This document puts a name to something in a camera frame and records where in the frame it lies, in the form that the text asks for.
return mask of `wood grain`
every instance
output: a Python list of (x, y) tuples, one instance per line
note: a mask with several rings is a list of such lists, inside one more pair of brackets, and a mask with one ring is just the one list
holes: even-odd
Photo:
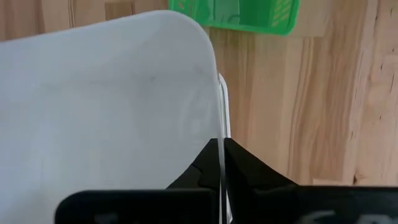
[[(301, 184), (398, 184), (398, 1), (302, 0), (288, 37), (205, 30), (232, 135)], [(166, 0), (0, 0), (0, 40), (167, 9)]]

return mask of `white plastic lid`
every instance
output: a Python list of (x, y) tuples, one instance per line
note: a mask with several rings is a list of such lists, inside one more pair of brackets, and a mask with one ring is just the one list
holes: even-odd
[(95, 189), (164, 189), (221, 138), (215, 56), (148, 12), (0, 43), (0, 223), (52, 223)]

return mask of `white plastic container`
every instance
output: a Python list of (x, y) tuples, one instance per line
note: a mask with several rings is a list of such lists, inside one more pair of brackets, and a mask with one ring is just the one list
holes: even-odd
[(0, 223), (52, 223), (81, 190), (166, 188), (229, 129), (218, 82), (176, 12), (0, 43)]

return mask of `wooden surface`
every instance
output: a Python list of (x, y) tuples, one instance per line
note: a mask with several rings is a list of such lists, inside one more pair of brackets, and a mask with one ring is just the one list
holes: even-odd
[[(0, 40), (167, 0), (0, 0)], [(288, 37), (207, 30), (237, 142), (300, 184), (398, 184), (398, 0), (302, 0)]]

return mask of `green basket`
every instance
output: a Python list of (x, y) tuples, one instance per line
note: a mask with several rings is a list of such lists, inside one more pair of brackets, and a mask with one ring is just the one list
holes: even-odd
[(300, 0), (169, 0), (169, 9), (203, 26), (287, 35)]

